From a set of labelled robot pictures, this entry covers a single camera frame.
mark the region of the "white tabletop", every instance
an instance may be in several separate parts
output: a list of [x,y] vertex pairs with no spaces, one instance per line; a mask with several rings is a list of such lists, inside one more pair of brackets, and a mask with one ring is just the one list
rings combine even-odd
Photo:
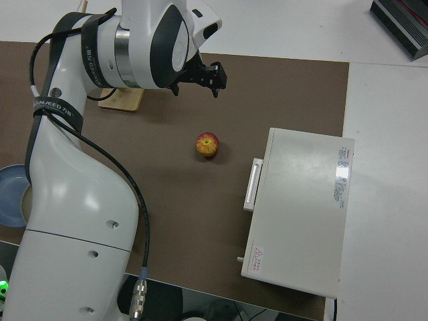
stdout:
[[[426,320],[428,56],[411,62],[368,12],[371,0],[207,2],[223,29],[203,52],[351,62],[343,135],[355,155],[338,320]],[[0,41],[38,41],[78,3],[3,0]],[[113,6],[91,0],[88,11]]]

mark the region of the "white box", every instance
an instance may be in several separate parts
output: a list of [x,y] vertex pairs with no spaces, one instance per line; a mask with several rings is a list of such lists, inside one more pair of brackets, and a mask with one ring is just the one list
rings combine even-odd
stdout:
[[352,139],[271,128],[241,274],[337,298]]

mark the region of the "green light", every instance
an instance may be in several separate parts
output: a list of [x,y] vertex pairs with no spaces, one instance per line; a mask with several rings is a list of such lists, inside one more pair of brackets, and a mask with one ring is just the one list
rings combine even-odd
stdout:
[[2,290],[7,291],[7,289],[9,288],[9,284],[7,283],[7,281],[0,281],[0,292],[3,293]]

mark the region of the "black cable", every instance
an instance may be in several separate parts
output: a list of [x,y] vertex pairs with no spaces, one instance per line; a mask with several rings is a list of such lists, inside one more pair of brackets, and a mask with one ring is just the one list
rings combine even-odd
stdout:
[[336,318],[337,318],[337,299],[334,300],[333,321],[336,321]]
[[262,311],[260,311],[259,313],[253,315],[250,319],[248,319],[248,321],[253,320],[256,316],[259,316],[260,314],[262,314],[263,312],[265,312],[267,309],[263,309]]
[[233,305],[235,306],[235,309],[236,309],[236,312],[238,313],[239,319],[240,319],[241,321],[243,321],[243,319],[242,319],[242,315],[241,315],[241,312],[239,311],[239,309],[238,309],[238,307],[237,307],[237,305],[236,305],[236,302],[235,302],[235,301],[233,301]]
[[81,135],[79,132],[75,131],[74,129],[68,127],[64,123],[60,122],[57,118],[55,118],[48,110],[43,110],[43,115],[47,116],[51,122],[59,126],[60,128],[64,129],[65,131],[69,132],[73,136],[79,138],[82,142],[85,144],[91,146],[93,149],[101,153],[103,156],[105,156],[108,160],[110,160],[120,171],[125,175],[126,179],[128,179],[129,183],[132,185],[132,188],[134,189],[138,200],[140,201],[142,213],[144,216],[144,226],[146,228],[146,240],[144,245],[144,257],[142,261],[142,266],[144,268],[147,268],[147,260],[148,260],[148,251],[150,248],[150,223],[148,221],[148,212],[146,207],[146,202],[144,201],[144,197],[142,196],[142,193],[140,191],[140,188],[136,184],[135,180],[132,178],[130,173],[120,164],[112,155],[110,155],[108,152],[106,152],[104,149],[99,147],[97,144],[92,142],[91,140],[87,139],[85,136]]
[[[116,13],[117,9],[116,8],[112,8],[109,11],[107,11],[105,13],[105,16],[100,18],[100,25],[102,25],[104,22],[106,22],[107,20],[109,20],[111,17],[113,17],[113,15]],[[40,48],[42,47],[42,45],[50,39],[53,38],[58,38],[58,37],[68,37],[69,35],[77,35],[79,33],[82,32],[82,28],[75,28],[75,29],[70,29],[70,30],[65,30],[65,31],[59,31],[59,32],[54,32],[54,33],[50,33],[49,35],[45,35],[38,43],[37,45],[35,45],[33,53],[31,54],[31,57],[29,59],[29,84],[30,86],[35,86],[35,81],[34,81],[34,61],[35,58],[40,50]]]
[[91,96],[86,96],[86,97],[89,100],[93,100],[95,102],[101,102],[101,101],[109,99],[111,96],[113,96],[113,94],[116,92],[116,90],[117,90],[117,88],[113,88],[113,90],[111,92],[109,92],[107,95],[105,95],[104,97],[99,97],[99,98],[95,98],[95,97],[91,97]]

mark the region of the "white handle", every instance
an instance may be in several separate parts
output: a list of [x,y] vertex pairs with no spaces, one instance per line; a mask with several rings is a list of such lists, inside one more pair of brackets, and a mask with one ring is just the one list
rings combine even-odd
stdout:
[[255,196],[257,194],[257,188],[259,187],[262,164],[263,159],[253,159],[253,166],[251,168],[251,174],[248,181],[247,195],[245,196],[245,202],[243,204],[243,209],[247,211],[252,212],[254,210]]

